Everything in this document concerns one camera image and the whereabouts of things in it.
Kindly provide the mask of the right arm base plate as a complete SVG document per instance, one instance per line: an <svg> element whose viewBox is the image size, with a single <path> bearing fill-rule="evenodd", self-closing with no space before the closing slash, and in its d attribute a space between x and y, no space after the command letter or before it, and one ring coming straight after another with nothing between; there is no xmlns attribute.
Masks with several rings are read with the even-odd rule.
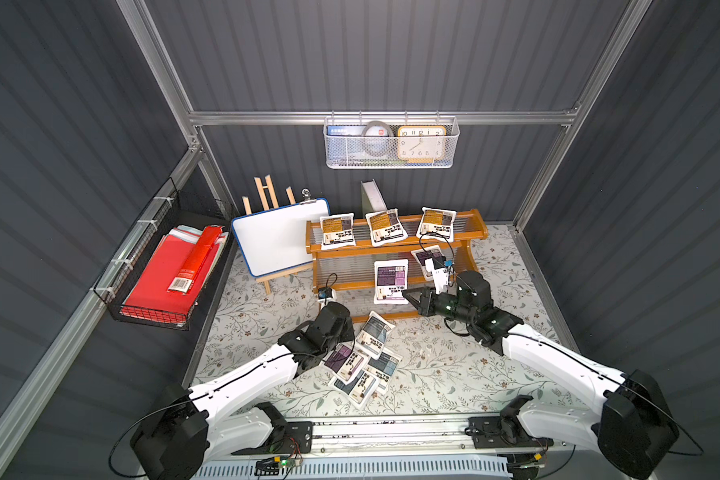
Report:
<svg viewBox="0 0 720 480"><path fill-rule="evenodd" d="M548 449L554 445L553 439L533 437L518 421L501 416L470 417L464 433L472 439L476 449L525 447Z"/></svg>

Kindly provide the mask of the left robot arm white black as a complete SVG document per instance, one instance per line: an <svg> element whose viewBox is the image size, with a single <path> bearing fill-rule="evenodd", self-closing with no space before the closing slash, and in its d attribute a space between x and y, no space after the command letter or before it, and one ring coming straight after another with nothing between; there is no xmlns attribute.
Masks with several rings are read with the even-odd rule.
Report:
<svg viewBox="0 0 720 480"><path fill-rule="evenodd" d="M144 474L189 479L206 463L283 446L288 423L260 396L317 367L353 338L350 311L330 302L237 369L192 388L168 385L132 427L129 446Z"/></svg>

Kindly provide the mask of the purple coffee bag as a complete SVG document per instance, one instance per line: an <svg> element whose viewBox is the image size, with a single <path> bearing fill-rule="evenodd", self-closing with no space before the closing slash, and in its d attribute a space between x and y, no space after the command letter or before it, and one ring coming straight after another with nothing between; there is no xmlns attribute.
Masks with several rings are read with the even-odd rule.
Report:
<svg viewBox="0 0 720 480"><path fill-rule="evenodd" d="M411 255L419 264L422 275L426 281L432 281L434 279L433 272L435 270L444 269L446 267L447 259L438 245L413 250Z"/></svg>
<svg viewBox="0 0 720 480"><path fill-rule="evenodd" d="M374 262L373 302L380 304L406 304L402 292L408 288L408 266L405 259Z"/></svg>
<svg viewBox="0 0 720 480"><path fill-rule="evenodd" d="M332 371L338 380L349 384L356 379L369 360L370 357L363 351L355 350L351 345L340 344L327 356L323 365Z"/></svg>

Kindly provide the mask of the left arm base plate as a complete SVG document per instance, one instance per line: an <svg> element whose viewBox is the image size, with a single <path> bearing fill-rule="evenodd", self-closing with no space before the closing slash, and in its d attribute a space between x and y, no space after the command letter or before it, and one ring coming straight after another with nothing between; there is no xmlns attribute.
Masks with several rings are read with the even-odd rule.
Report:
<svg viewBox="0 0 720 480"><path fill-rule="evenodd" d="M255 448L235 451L233 456L242 455L285 455L310 453L314 437L314 423L311 421L287 422L276 427L264 443Z"/></svg>

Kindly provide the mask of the yellow coffee bag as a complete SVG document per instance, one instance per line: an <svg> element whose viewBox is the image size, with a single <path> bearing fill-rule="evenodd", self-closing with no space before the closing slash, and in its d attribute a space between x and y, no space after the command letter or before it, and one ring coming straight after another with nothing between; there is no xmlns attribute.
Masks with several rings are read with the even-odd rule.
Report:
<svg viewBox="0 0 720 480"><path fill-rule="evenodd" d="M322 232L321 249L332 250L355 246L356 239L353 224L353 213L322 216L320 218L320 229Z"/></svg>
<svg viewBox="0 0 720 480"><path fill-rule="evenodd" d="M416 236L423 238L434 234L438 238L444 237L448 241L453 241L456 216L456 211L423 207Z"/></svg>
<svg viewBox="0 0 720 480"><path fill-rule="evenodd" d="M408 238L397 209L372 212L365 215L373 247L399 242Z"/></svg>

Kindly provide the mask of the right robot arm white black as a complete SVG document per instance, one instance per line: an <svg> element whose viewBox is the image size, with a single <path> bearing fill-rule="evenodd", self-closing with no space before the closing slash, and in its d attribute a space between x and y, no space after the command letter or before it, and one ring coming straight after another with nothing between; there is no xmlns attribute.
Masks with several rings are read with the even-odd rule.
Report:
<svg viewBox="0 0 720 480"><path fill-rule="evenodd" d="M625 374L549 341L520 317L495 306L491 286L475 271L456 277L457 290L409 288L403 297L424 317L464 324L483 347L520 362L563 387L584 405L568 410L520 395L501 412L511 444L552 438L598 451L634 479L647 479L680 437L657 381L635 370Z"/></svg>

